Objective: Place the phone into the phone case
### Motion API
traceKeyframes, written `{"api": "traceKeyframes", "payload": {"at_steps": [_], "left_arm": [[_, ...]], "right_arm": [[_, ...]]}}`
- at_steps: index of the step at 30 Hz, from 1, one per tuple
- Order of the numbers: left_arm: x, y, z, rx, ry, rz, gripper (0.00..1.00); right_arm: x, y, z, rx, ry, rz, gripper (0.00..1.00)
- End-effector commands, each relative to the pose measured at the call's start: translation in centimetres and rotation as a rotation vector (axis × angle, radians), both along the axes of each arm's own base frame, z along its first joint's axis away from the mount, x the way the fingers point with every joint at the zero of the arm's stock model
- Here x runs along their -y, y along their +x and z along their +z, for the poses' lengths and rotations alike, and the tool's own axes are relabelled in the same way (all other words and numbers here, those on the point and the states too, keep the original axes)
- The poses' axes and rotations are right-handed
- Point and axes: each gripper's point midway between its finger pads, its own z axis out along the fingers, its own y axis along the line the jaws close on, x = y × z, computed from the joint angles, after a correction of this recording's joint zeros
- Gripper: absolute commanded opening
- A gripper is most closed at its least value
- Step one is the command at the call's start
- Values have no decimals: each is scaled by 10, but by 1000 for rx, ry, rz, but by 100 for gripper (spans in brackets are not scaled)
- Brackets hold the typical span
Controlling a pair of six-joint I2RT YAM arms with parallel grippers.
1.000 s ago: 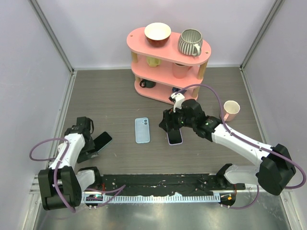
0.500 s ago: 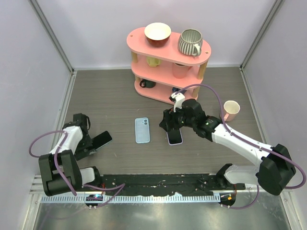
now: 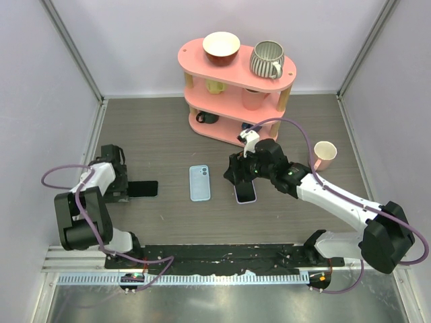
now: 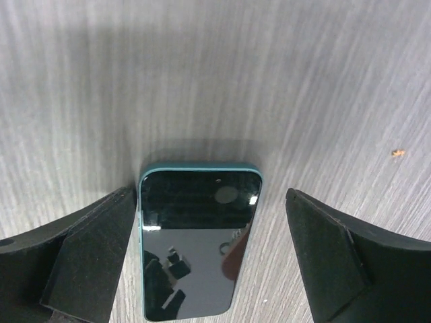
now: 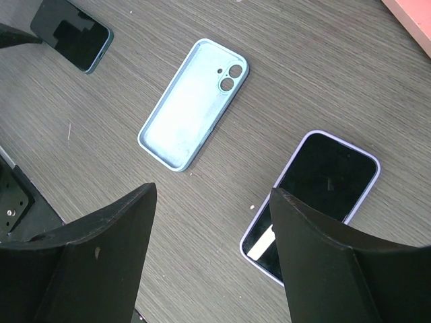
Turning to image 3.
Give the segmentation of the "light blue phone case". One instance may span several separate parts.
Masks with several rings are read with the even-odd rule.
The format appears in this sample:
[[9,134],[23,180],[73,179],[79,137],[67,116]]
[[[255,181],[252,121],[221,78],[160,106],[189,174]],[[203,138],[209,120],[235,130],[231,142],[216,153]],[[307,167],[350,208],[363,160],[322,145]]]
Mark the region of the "light blue phone case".
[[189,168],[190,199],[193,202],[204,202],[211,198],[209,168],[207,165]]

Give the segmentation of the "dark green smartphone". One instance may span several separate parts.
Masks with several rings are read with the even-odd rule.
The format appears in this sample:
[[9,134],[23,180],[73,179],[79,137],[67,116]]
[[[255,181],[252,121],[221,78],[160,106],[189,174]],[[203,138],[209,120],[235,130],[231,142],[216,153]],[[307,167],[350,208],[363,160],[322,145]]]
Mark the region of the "dark green smartphone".
[[128,182],[127,194],[130,198],[156,197],[158,195],[158,181]]

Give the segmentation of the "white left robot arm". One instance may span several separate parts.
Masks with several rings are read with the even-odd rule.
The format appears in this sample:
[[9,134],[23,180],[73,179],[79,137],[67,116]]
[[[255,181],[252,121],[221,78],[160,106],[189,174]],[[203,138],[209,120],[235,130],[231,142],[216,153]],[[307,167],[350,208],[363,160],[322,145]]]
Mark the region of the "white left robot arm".
[[101,156],[91,161],[79,184],[54,199],[57,226],[65,250],[103,246],[109,254],[120,254],[128,268],[137,268],[143,251],[136,235],[114,228],[108,203],[127,202],[129,182],[122,148],[101,146]]

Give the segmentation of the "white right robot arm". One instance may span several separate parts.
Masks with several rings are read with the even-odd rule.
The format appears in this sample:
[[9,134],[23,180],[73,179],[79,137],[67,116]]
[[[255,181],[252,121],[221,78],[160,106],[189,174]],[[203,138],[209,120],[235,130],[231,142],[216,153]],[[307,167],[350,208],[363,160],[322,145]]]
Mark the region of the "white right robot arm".
[[415,242],[401,206],[380,205],[332,185],[308,166],[289,161],[272,139],[259,141],[253,152],[233,153],[228,161],[224,178],[233,185],[267,179],[277,191],[314,204],[354,229],[347,233],[323,229],[309,237],[304,257],[313,266],[328,258],[355,258],[389,274]]

